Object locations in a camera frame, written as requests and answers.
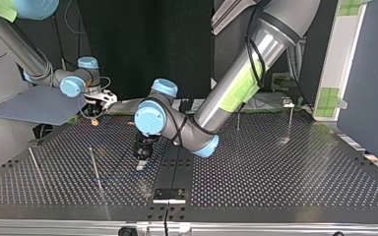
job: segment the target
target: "black curtain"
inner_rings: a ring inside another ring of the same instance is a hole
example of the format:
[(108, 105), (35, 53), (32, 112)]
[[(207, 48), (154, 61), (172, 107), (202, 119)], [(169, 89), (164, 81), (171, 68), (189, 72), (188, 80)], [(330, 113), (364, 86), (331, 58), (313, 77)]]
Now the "black curtain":
[(206, 97), (211, 78), (213, 0), (80, 0), (92, 55), (120, 99), (145, 97), (153, 80), (179, 97)]

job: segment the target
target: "green label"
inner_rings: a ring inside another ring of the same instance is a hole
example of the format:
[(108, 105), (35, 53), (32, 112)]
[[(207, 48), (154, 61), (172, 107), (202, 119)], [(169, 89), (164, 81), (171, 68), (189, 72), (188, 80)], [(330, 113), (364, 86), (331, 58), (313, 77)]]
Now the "green label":
[[(259, 62), (255, 62), (257, 74), (262, 73)], [(241, 102), (247, 102), (259, 90), (250, 63), (246, 63), (237, 78), (230, 86), (229, 93), (222, 101), (220, 108), (227, 112), (234, 112)]]
[(17, 17), (15, 0), (0, 0), (0, 17), (13, 22)]

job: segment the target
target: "gray wall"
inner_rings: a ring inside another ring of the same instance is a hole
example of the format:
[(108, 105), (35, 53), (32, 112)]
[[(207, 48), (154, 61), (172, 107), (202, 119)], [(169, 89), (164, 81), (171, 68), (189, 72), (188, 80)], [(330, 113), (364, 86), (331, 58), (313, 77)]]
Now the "gray wall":
[(368, 4), (338, 126), (378, 157), (378, 0)]

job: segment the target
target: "black perforated table surface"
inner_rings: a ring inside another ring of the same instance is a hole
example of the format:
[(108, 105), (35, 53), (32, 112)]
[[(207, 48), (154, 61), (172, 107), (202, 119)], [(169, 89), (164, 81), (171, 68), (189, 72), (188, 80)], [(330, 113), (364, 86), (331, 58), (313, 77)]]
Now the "black perforated table surface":
[[(160, 139), (143, 171), (130, 121), (80, 121), (32, 149), (39, 168), (27, 150), (0, 167), (0, 219), (378, 223), (378, 167), (307, 114), (242, 114), (209, 158)], [(155, 205), (156, 189), (186, 203)]]

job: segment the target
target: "blue joint cap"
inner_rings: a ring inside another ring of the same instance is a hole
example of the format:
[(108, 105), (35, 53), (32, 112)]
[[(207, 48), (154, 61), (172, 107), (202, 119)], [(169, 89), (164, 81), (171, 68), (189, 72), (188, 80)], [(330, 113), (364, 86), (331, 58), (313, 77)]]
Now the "blue joint cap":
[(176, 97), (178, 91), (177, 85), (166, 79), (156, 79), (153, 83), (152, 89), (172, 97)]
[(158, 103), (147, 100), (138, 107), (134, 121), (143, 134), (158, 135), (166, 125), (167, 116)]
[(44, 20), (57, 10), (59, 0), (15, 0), (17, 17), (30, 20)]
[(97, 64), (97, 60), (94, 57), (81, 57), (81, 58), (79, 58), (78, 67), (79, 68), (86, 68), (86, 69), (99, 69), (99, 65)]
[(61, 91), (70, 97), (76, 97), (86, 89), (85, 82), (76, 76), (69, 76), (63, 79), (60, 83)]
[(204, 148), (192, 153), (199, 155), (201, 157), (209, 157), (214, 153), (219, 143), (220, 137), (218, 135), (214, 135), (213, 139), (210, 141), (209, 144), (207, 144)]

